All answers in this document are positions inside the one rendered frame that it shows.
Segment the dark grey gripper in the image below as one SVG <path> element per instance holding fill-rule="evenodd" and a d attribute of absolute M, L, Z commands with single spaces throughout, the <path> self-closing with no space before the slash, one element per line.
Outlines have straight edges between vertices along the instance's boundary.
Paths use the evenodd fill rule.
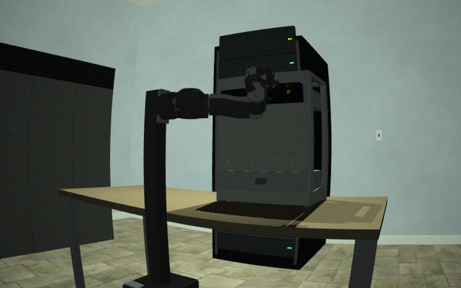
<path fill-rule="evenodd" d="M 267 85 L 267 89 L 274 89 L 275 85 L 279 84 L 278 80 L 274 80 L 274 72 L 271 71 L 270 68 L 264 68 L 263 71 L 264 71 L 264 74 L 266 74 L 266 78 L 267 78 L 265 80 L 265 83 Z"/>

